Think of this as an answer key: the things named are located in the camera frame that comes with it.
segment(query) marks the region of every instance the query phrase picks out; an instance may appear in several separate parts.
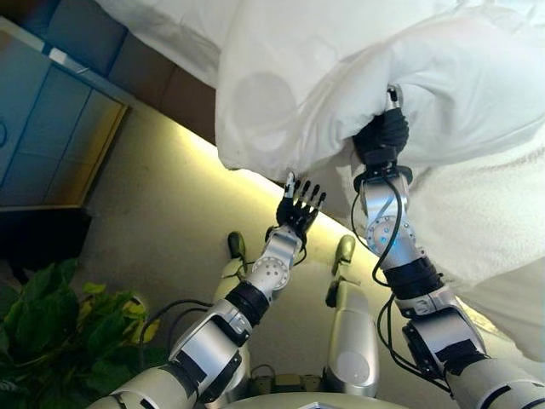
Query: blue cabinet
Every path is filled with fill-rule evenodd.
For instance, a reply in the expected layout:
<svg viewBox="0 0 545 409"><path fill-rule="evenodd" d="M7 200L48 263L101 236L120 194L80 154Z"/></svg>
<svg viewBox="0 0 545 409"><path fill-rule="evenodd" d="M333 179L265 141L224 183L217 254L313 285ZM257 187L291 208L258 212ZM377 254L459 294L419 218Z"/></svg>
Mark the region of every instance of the blue cabinet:
<svg viewBox="0 0 545 409"><path fill-rule="evenodd" d="M81 206L125 110L0 32L0 210Z"/></svg>

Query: wire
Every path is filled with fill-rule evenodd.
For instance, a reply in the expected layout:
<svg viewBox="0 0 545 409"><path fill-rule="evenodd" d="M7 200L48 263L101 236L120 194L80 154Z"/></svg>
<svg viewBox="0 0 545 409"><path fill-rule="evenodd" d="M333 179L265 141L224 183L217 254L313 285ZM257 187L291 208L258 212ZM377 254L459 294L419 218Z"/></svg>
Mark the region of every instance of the wire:
<svg viewBox="0 0 545 409"><path fill-rule="evenodd" d="M170 351L172 349L172 347L174 346L173 343L172 343L172 340L174 338L174 331L175 331L176 327L178 326L178 323L180 322L180 320L182 318L184 318L186 315L188 315L189 313L192 313L194 311L201 311L201 312L205 313L206 311L208 311L208 309L207 308L194 307L194 308L187 309L186 311L184 311L181 314L178 314L178 316L175 318L174 322L172 323L172 325L169 328L169 337L167 338L168 339L168 341L167 341L168 351Z"/></svg>
<svg viewBox="0 0 545 409"><path fill-rule="evenodd" d="M355 234L356 239L358 239L358 242L361 243L363 247L365 247L367 250L371 251L369 246L362 241L362 239L359 237L358 233L356 232L356 225L354 223L354 208L356 207L356 202L358 202L359 198L359 192L356 194L356 197L354 198L354 201L352 202L352 209L350 210L350 222L352 223L352 232Z"/></svg>
<svg viewBox="0 0 545 409"><path fill-rule="evenodd" d="M261 364L261 365L258 365L254 369L251 370L250 378L253 378L254 377L254 372L257 371L260 368L268 368L269 371L271 371L272 375L274 377L276 377L276 372L274 371L274 368L272 366L270 366L269 364Z"/></svg>
<svg viewBox="0 0 545 409"><path fill-rule="evenodd" d="M384 249L384 251L382 252L381 256L378 259L378 262L376 262L376 265L373 268L373 273L371 273L371 277L373 278L373 281L375 281L378 285L382 285L383 287L389 287L390 285L388 283L380 281L376 277L376 274L378 273L378 269L380 268L384 260L386 260L388 253L390 252L390 250L393 247L393 244L395 243L395 238L398 236L399 226L401 225L401 216L403 215L402 214L403 203L401 201L401 195L399 194L399 190L393 185L393 183L391 183L385 176L382 177L382 180L390 187L390 189L392 189L393 194L395 195L398 209L397 209L397 214L395 217L395 224L393 225L392 236L390 237L390 240L388 241L386 249Z"/></svg>
<svg viewBox="0 0 545 409"><path fill-rule="evenodd" d="M146 330L149 328L149 326L152 324L153 321L157 320L158 318L162 317L167 311L169 311L171 308L181 305L181 304L197 304L202 307L212 307L212 304L209 302L204 302L200 300L193 300L191 298L189 299L183 299L183 300L176 300L168 304L167 306L161 308L159 311L157 311L154 315L152 315L150 318L147 319L146 323L142 327L142 331L140 332L140 336L138 337L138 359L140 364L141 371L144 371L144 334L146 333Z"/></svg>
<svg viewBox="0 0 545 409"><path fill-rule="evenodd" d="M372 278L377 284L389 287L390 285L388 283L384 283L376 277L376 273L378 272L378 269L380 268L380 266L386 259L389 251L392 249L395 238L398 235L399 226L401 224L403 203L401 201L401 195L399 194L398 189L393 185L393 183L391 183L385 176L382 177L382 180L390 187L390 189L392 189L393 194L395 195L395 198L396 198L398 209L397 209L395 224L393 227L392 237L390 237L390 240L388 241L386 248L382 252L381 256L378 259L378 262L373 268ZM394 298L395 298L395 294L392 294L390 298L388 298L386 303L382 306L381 311L378 314L377 323L376 323L378 336L381 339L381 342L384 344L384 346L386 346L390 355L392 356L393 362L400 368L406 370L407 372L419 377L420 379L430 382L431 384L443 390L444 392L448 392L452 394L448 385L445 386L434 379L425 377L424 375L420 373L418 366L416 366L415 364L413 364L412 362L404 358L402 355L400 355L398 352L396 352L395 348L393 347L393 337L392 337L392 304L393 304ZM384 317L384 313L386 313L387 315L387 339L385 339L384 335L382 334L382 318Z"/></svg>
<svg viewBox="0 0 545 409"><path fill-rule="evenodd" d="M303 254L303 257L301 257L301 260L299 260L298 262L296 262L296 263L293 265L293 267L298 266L299 264L301 264L302 262L304 262L305 259L307 258L307 247L303 247L303 250L302 250L302 251L303 251L303 253L304 253L304 254Z"/></svg>
<svg viewBox="0 0 545 409"><path fill-rule="evenodd" d="M393 341L392 341L391 336L389 336L389 338L387 340L384 337L384 335L382 334L382 317L383 317L384 313L387 311L387 309L392 306L392 302L393 302L394 298L395 298L395 295L392 294L390 296L390 298L388 299L388 301L382 306L381 311L379 312L378 318L376 320L376 331L378 332L378 337L380 338L381 342L384 344L384 346L387 348L387 350L388 350L388 352L390 354L395 354L396 357L399 358L399 360L401 360L402 362L404 362L407 366L410 366L413 369L417 369L417 366L415 364L413 364L409 360L405 359L403 356L398 354L393 349Z"/></svg>

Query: green plant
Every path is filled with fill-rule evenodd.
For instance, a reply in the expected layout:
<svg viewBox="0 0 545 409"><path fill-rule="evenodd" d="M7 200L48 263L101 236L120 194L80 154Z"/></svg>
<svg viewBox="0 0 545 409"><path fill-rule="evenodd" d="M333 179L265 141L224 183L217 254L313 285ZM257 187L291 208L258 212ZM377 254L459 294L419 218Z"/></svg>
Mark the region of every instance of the green plant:
<svg viewBox="0 0 545 409"><path fill-rule="evenodd" d="M69 260L37 272L20 291L0 285L0 407L86 407L139 372L145 309L128 291L109 295L90 283L78 301L75 270ZM166 350L146 347L146 367L165 361Z"/></svg>

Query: bed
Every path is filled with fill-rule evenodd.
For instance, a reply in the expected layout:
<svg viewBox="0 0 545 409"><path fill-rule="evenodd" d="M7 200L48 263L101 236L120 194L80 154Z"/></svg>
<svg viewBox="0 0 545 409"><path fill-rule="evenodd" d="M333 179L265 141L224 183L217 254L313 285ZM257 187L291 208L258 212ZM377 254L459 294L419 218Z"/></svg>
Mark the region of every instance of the bed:
<svg viewBox="0 0 545 409"><path fill-rule="evenodd" d="M542 2L96 1L216 88L226 167L318 178L347 226L349 137L401 84L420 243L462 299L545 360Z"/></svg>

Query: white cloth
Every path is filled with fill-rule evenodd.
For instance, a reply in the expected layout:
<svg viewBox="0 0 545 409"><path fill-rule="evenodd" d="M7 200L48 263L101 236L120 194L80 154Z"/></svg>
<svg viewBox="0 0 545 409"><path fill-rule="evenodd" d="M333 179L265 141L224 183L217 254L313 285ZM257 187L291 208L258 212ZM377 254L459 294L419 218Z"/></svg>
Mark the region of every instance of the white cloth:
<svg viewBox="0 0 545 409"><path fill-rule="evenodd" d="M543 30L495 6L242 3L221 55L220 159L275 180L309 170L384 110L388 83L404 92L405 164L505 151L545 120L544 45Z"/></svg>
<svg viewBox="0 0 545 409"><path fill-rule="evenodd" d="M239 0L95 0L143 43L215 87Z"/></svg>

